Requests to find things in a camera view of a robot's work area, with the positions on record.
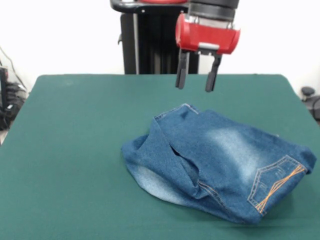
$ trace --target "green tablecloth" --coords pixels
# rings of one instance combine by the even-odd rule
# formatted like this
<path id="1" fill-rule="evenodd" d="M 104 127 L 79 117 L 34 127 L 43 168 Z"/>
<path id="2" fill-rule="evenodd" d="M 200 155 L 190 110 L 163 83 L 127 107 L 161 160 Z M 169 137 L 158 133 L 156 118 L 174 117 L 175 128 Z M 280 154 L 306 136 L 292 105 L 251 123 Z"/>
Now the green tablecloth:
<path id="1" fill-rule="evenodd" d="M 280 75 L 42 76 L 0 148 L 1 240 L 239 240 L 320 238 L 320 167 L 258 226 L 161 201 L 127 172 L 121 145 L 182 103 L 310 147 L 320 130 Z"/>

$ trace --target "black knob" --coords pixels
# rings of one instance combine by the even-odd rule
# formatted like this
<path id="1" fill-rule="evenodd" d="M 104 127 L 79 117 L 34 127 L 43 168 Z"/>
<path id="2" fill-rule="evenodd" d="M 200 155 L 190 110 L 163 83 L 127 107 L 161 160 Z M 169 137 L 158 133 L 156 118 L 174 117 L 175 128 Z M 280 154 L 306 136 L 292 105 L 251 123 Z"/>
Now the black knob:
<path id="1" fill-rule="evenodd" d="M 304 86 L 301 89 L 301 92 L 306 97 L 310 97 L 311 95 L 315 94 L 315 90 L 312 87 L 309 87 L 309 86 Z"/>

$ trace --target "denim fabric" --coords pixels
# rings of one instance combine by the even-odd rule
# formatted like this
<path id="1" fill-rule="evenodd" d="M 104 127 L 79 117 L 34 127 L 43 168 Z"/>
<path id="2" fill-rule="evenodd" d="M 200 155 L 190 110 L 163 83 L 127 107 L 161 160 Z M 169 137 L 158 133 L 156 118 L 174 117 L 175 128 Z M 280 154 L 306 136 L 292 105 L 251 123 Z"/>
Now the denim fabric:
<path id="1" fill-rule="evenodd" d="M 243 224 L 258 223 L 316 162 L 305 146 L 189 104 L 154 117 L 122 154 L 151 195 Z"/>

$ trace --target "orange stitching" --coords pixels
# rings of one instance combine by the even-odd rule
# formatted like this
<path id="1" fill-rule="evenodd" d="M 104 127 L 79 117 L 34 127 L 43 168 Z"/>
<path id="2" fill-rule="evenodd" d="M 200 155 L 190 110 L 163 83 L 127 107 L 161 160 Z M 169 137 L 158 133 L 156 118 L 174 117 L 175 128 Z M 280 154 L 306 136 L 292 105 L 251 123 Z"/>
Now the orange stitching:
<path id="1" fill-rule="evenodd" d="M 268 199 L 272 196 L 272 194 L 274 194 L 274 193 L 275 193 L 283 184 L 285 184 L 292 176 L 294 176 L 294 175 L 296 175 L 296 174 L 299 174 L 299 173 L 303 172 L 304 170 L 305 170 L 305 168 L 304 168 L 301 164 L 299 164 L 299 165 L 295 168 L 295 170 L 293 170 L 293 171 L 290 173 L 290 175 L 286 176 L 285 178 L 283 178 L 283 179 L 281 179 L 281 180 L 276 181 L 276 182 L 272 185 L 272 187 L 271 187 L 268 195 L 265 197 L 265 199 L 264 199 L 263 201 L 261 201 L 258 205 L 255 206 L 255 208 L 259 211 L 259 213 L 262 214 L 262 212 L 264 211 L 264 209 L 265 209 L 265 207 L 266 207 L 266 204 L 267 204 L 267 202 L 268 202 Z"/>

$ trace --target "black metal frame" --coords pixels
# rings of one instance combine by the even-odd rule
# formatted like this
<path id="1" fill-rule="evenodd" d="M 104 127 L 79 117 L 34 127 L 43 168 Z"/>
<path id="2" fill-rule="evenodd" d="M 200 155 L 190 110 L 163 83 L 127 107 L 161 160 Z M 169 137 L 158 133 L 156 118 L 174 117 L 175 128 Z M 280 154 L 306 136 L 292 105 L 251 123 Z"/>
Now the black metal frame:
<path id="1" fill-rule="evenodd" d="M 8 107 L 7 102 L 7 80 L 8 80 L 8 70 L 4 67 L 0 67 L 0 84 L 1 84 L 1 101 L 2 101 L 2 112 L 6 111 Z"/>
<path id="2" fill-rule="evenodd" d="M 175 39 L 176 22 L 181 11 L 188 11 L 188 5 L 120 0 L 110 0 L 110 4 L 113 9 L 123 13 L 120 21 L 124 73 L 137 74 L 138 67 L 139 74 L 176 74 L 179 63 L 179 48 Z M 188 73 L 197 74 L 198 63 L 199 55 L 191 53 Z"/>

